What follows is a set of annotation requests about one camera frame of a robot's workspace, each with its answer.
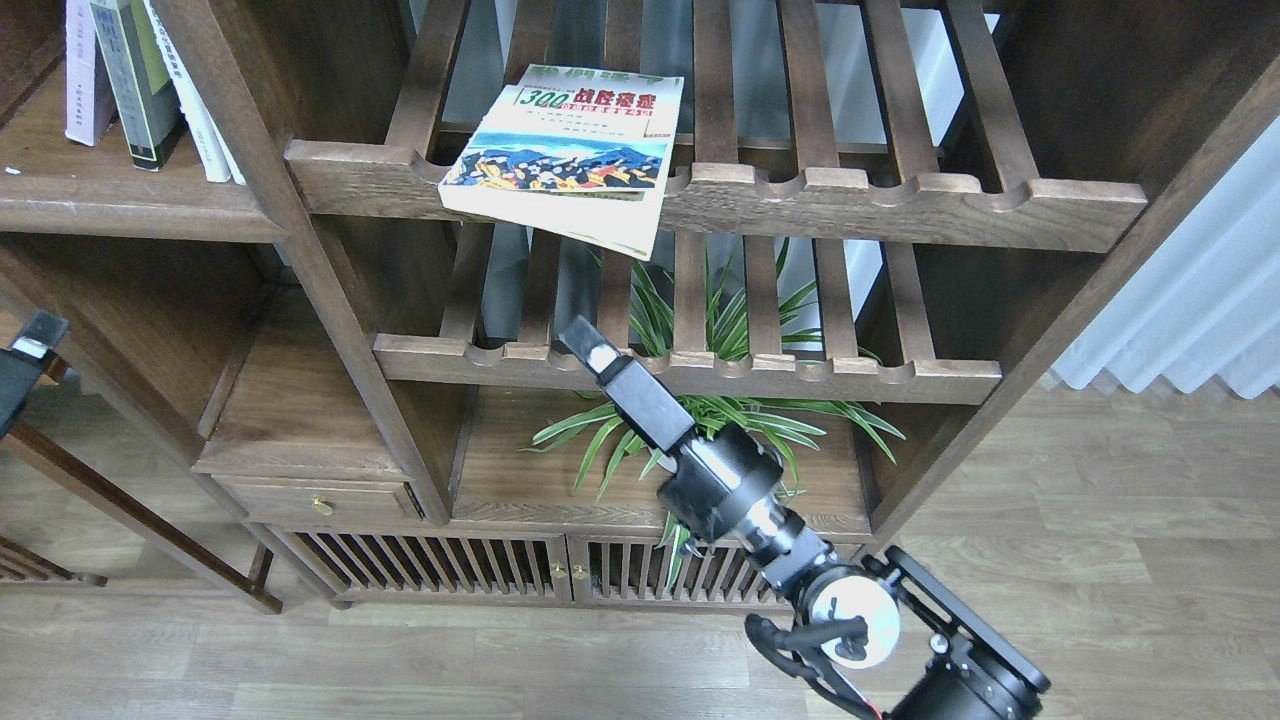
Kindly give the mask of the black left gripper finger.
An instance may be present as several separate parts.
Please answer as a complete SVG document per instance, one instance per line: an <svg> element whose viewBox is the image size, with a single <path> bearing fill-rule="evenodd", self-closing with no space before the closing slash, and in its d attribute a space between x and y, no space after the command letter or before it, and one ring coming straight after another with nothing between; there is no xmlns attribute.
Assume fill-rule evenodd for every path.
<svg viewBox="0 0 1280 720"><path fill-rule="evenodd" d="M41 379L59 383L67 361L56 346L68 334L70 323L37 310L1 351L1 437L18 421L26 400Z"/></svg>

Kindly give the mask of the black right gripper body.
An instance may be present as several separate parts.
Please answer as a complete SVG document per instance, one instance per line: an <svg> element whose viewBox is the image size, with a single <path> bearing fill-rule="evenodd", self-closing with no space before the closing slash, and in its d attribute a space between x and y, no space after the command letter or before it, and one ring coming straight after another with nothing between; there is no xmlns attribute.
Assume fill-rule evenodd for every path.
<svg viewBox="0 0 1280 720"><path fill-rule="evenodd" d="M657 496L694 539L710 544L735 534L754 553L791 551L800 521L774 496L782 466L741 427L730 424L713 438L690 430L675 446L675 461Z"/></svg>

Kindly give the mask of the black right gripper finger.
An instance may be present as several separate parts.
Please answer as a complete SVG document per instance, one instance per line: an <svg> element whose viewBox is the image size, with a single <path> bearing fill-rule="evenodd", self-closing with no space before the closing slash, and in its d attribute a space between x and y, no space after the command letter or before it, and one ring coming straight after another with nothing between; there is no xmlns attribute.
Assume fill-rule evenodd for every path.
<svg viewBox="0 0 1280 720"><path fill-rule="evenodd" d="M677 462L695 421L678 400L640 363L623 355L585 316L559 340L591 373L620 415L650 448Z"/></svg>

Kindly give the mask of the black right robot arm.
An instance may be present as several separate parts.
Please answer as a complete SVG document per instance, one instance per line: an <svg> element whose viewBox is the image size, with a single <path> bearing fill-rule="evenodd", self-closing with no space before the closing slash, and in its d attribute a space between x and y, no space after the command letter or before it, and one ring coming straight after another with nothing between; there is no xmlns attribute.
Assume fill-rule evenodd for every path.
<svg viewBox="0 0 1280 720"><path fill-rule="evenodd" d="M931 629L924 676L888 711L891 719L1032 719L1050 679L900 547L860 562L777 498L782 466L745 429L705 437L692 415L640 363L622 355L586 318L562 342L594 375L621 418L673 475L657 495L694 539L740 542L751 568L794 610L791 626L751 614L745 632L782 673L860 719L878 710L847 671L882 664L899 643L902 611Z"/></svg>

